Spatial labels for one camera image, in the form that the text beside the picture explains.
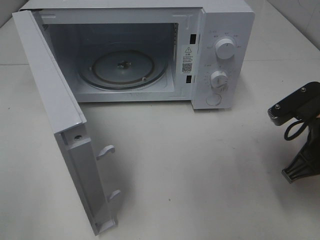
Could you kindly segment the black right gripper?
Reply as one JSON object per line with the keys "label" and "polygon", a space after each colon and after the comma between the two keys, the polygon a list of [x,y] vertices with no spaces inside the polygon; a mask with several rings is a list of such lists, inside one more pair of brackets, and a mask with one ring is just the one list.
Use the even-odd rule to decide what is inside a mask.
{"label": "black right gripper", "polygon": [[[299,110],[299,117],[303,122],[301,130],[310,126],[320,114],[320,96],[308,101]],[[320,174],[320,126],[309,128],[307,141],[292,162],[282,170],[282,174],[289,183],[296,180],[317,176]]]}

